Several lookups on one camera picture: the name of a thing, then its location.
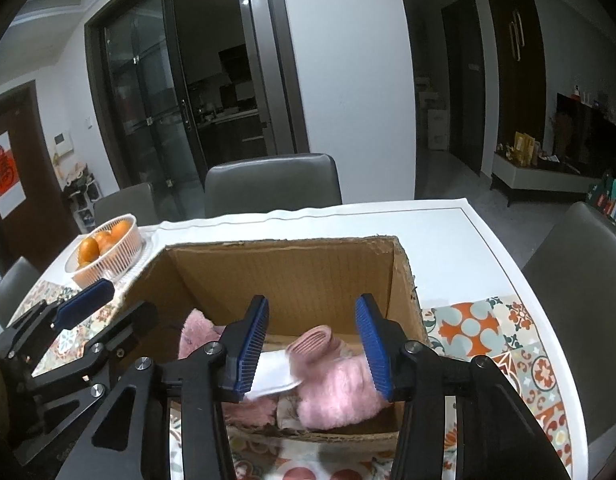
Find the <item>white zigzag edged cloth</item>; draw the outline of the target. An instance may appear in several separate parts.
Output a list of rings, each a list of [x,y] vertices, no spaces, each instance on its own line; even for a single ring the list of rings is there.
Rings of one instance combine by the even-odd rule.
[[[302,381],[291,371],[290,358],[285,350],[262,352],[250,390],[245,393],[245,399],[257,400],[263,396],[291,391]]]

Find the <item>light pink fuzzy headband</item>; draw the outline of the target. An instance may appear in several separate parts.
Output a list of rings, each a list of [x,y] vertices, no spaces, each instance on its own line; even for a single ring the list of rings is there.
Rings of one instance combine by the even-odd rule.
[[[389,406],[375,388],[364,354],[324,363],[302,381],[297,395],[298,419],[311,430],[357,425]]]

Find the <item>beige printed fabric pouch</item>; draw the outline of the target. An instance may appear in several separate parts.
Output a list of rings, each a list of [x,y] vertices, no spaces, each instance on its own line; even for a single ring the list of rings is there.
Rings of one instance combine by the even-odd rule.
[[[276,426],[281,431],[294,432],[294,434],[306,431],[299,419],[299,403],[300,397],[294,393],[283,393],[279,396],[278,404],[276,404]]]

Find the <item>grey chair near left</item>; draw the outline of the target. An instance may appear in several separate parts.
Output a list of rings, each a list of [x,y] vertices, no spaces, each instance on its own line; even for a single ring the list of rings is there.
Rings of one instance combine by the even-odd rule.
[[[40,278],[40,272],[24,257],[18,258],[0,280],[0,325],[10,319]]]

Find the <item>grey chair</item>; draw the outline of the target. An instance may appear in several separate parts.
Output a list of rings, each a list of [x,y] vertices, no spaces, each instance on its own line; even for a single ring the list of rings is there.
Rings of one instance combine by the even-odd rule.
[[[335,160],[296,154],[226,162],[209,169],[205,216],[268,214],[343,203]]]
[[[97,226],[123,214],[133,214],[139,226],[152,226],[160,222],[153,188],[149,183],[122,188],[94,204],[94,221]]]
[[[40,278],[40,272],[24,257],[18,258],[0,280],[0,325],[10,319]]]
[[[594,441],[616,425],[616,226],[573,204],[523,273],[558,336]]]

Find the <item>oranges in basket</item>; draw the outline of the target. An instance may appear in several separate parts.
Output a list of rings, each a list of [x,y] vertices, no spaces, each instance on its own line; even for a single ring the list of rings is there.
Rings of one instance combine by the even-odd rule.
[[[132,223],[129,220],[119,220],[109,229],[96,231],[93,235],[84,238],[77,252],[78,266],[82,268],[113,248],[130,230]]]

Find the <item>pink plastic fruit basket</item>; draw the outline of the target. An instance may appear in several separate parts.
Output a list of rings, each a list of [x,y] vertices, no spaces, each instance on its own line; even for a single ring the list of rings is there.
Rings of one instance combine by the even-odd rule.
[[[144,241],[139,231],[137,219],[134,218],[133,214],[123,214],[108,220],[95,228],[86,237],[93,235],[96,231],[109,229],[119,220],[129,220],[132,223],[132,227],[113,248],[110,248],[108,252],[97,258],[95,262],[87,264],[82,268],[78,266],[77,252],[81,241],[68,257],[64,271],[80,288],[86,288],[100,278],[116,281],[138,261],[141,252],[143,252]]]

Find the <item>patterned tile table runner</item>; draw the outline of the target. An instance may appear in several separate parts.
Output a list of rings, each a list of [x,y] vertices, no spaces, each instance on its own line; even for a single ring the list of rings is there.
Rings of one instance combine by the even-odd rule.
[[[243,400],[252,386],[268,328],[268,300],[255,296],[218,340],[185,359],[157,364],[142,356],[115,376],[113,361],[156,323],[154,304],[142,301],[91,339],[80,359],[36,375],[56,336],[107,304],[113,292],[113,284],[101,280],[69,300],[42,302],[1,335],[20,466],[33,472],[58,462],[62,479],[165,479],[168,403],[177,400],[186,478],[234,478],[222,408]],[[548,437],[491,358],[438,356],[384,318],[367,294],[356,301],[355,321],[374,386],[384,399],[404,404],[393,478],[442,474],[447,396],[457,400],[459,478],[566,477]]]

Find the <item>small cluttered shelf rack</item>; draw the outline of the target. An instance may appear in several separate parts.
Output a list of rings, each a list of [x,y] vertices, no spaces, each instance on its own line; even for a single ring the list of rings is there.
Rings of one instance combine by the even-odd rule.
[[[96,227],[94,204],[102,198],[102,192],[86,164],[77,162],[69,171],[62,192],[80,232],[92,231]]]

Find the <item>grey chair far left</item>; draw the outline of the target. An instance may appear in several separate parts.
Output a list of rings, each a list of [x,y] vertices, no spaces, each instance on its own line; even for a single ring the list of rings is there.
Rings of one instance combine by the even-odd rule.
[[[94,221],[97,226],[123,214],[133,214],[139,226],[152,226],[160,222],[153,188],[149,183],[122,188],[94,204]]]

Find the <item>red paper door decoration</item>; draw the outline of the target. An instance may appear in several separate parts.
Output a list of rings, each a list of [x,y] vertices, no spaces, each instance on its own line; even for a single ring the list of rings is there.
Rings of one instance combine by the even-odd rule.
[[[9,131],[5,131],[0,134],[0,218],[12,214],[25,200]]]

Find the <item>brown cardboard box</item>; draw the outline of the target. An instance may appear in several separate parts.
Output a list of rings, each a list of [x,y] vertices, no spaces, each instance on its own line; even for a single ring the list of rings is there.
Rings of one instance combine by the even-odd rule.
[[[269,349],[327,325],[359,351],[355,302],[363,294],[409,338],[428,341],[410,264],[394,236],[174,244],[126,277],[116,286],[118,307],[155,304],[157,324],[139,347],[159,363],[176,357],[178,331],[192,309],[227,325],[256,295],[269,301]]]

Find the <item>grey chair right side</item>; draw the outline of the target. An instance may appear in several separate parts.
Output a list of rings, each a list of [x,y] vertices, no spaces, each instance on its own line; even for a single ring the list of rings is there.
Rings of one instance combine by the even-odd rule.
[[[523,273],[558,336],[594,441],[616,425],[616,226],[573,204]]]

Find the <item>grey chair far middle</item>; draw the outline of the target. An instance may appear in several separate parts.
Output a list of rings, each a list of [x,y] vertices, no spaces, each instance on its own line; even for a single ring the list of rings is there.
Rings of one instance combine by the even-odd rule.
[[[335,160],[296,154],[226,162],[209,169],[205,216],[268,214],[343,203]]]

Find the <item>low white tv cabinet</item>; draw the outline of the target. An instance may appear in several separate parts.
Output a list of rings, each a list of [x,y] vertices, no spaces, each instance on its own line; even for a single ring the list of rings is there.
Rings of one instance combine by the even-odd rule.
[[[494,155],[490,189],[506,196],[506,204],[517,202],[567,202],[582,200],[599,182],[598,179],[565,172],[515,166],[500,155]]]

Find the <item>colourful clothes on chair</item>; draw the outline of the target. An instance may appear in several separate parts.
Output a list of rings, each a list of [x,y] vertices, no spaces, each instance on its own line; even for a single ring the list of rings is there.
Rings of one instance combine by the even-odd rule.
[[[616,179],[610,174],[604,174],[602,179],[590,188],[586,203],[616,226]]]

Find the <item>glass sliding door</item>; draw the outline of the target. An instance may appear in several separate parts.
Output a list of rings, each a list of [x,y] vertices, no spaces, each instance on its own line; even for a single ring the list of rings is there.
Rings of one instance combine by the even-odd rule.
[[[308,151],[284,0],[110,0],[84,33],[114,176],[159,219],[201,217],[212,167]]]

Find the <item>white intercom wall panel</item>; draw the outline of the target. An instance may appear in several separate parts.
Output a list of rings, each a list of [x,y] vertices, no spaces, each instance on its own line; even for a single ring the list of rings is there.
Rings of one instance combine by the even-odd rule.
[[[72,137],[68,131],[61,131],[53,137],[54,151],[58,157],[64,157],[74,151]]]

